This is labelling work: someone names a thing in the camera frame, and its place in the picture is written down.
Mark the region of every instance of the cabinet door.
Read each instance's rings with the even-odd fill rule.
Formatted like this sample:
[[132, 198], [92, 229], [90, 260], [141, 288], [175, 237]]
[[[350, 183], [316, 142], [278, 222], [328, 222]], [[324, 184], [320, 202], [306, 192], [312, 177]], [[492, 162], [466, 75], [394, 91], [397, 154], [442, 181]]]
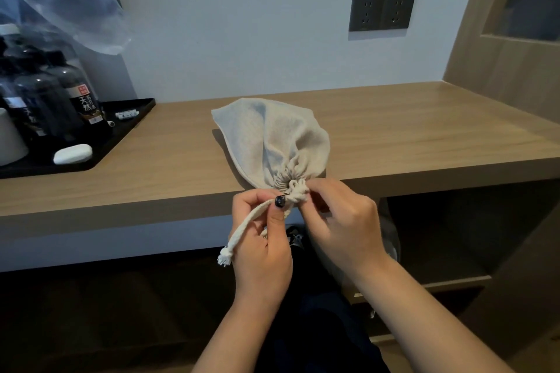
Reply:
[[444, 80], [560, 122], [560, 0], [469, 0]]

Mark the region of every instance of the wooden desk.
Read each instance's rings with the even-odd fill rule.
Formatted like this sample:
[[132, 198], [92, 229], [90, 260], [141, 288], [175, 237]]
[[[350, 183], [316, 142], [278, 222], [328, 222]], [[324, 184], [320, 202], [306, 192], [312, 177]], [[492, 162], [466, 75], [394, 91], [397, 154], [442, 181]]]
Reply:
[[[560, 177], [560, 126], [445, 82], [263, 96], [314, 111], [327, 174], [392, 196]], [[229, 214], [243, 190], [210, 110], [157, 105], [85, 172], [0, 180], [0, 239]]]

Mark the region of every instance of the hand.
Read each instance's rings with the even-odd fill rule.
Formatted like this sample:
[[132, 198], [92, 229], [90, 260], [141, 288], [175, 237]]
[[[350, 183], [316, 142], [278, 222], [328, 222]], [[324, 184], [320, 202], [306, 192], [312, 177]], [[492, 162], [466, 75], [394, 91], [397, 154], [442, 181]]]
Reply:
[[[231, 233], [253, 208], [281, 194], [275, 189], [254, 189], [235, 195]], [[264, 226], [267, 226], [268, 239], [260, 235]], [[292, 252], [282, 209], [272, 204], [267, 212], [249, 225], [235, 247], [233, 263], [236, 284], [234, 305], [268, 315], [272, 320], [292, 278]]]
[[[311, 190], [300, 211], [315, 241], [350, 279], [383, 264], [388, 255], [382, 242], [377, 206], [339, 180], [307, 181]], [[320, 212], [332, 215], [321, 215]]]

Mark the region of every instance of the left hand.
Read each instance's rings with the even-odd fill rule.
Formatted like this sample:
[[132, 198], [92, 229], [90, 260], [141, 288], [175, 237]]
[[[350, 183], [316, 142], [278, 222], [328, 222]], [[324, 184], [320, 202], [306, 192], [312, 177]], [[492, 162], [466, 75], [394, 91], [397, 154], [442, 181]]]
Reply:
[[[231, 233], [253, 208], [281, 194], [275, 189], [254, 189], [235, 195]], [[260, 235], [265, 226], [268, 239]], [[282, 209], [273, 203], [267, 212], [249, 224], [235, 247], [233, 263], [236, 283], [234, 305], [273, 318], [288, 290], [293, 269]]]

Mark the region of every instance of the white drawstring cord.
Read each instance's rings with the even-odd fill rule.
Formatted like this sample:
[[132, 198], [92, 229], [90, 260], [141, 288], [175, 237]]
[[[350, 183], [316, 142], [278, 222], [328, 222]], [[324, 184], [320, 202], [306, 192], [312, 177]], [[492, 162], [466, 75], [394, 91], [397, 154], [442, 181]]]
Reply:
[[[301, 178], [297, 180], [290, 180], [288, 189], [284, 193], [286, 195], [286, 210], [284, 212], [284, 218], [290, 214], [290, 211], [295, 204], [303, 202], [307, 199], [308, 192], [309, 188], [305, 186], [305, 179]], [[231, 257], [234, 255], [234, 248], [241, 240], [249, 223], [251, 221], [255, 221], [263, 213], [265, 213], [272, 203], [274, 203], [274, 199], [266, 200], [246, 216], [245, 220], [243, 220], [243, 222], [235, 229], [233, 235], [231, 235], [227, 246], [223, 247], [220, 251], [220, 255], [218, 256], [219, 265], [223, 265], [225, 267], [226, 265], [231, 264]], [[267, 229], [265, 228], [260, 235], [262, 237], [267, 237]]]

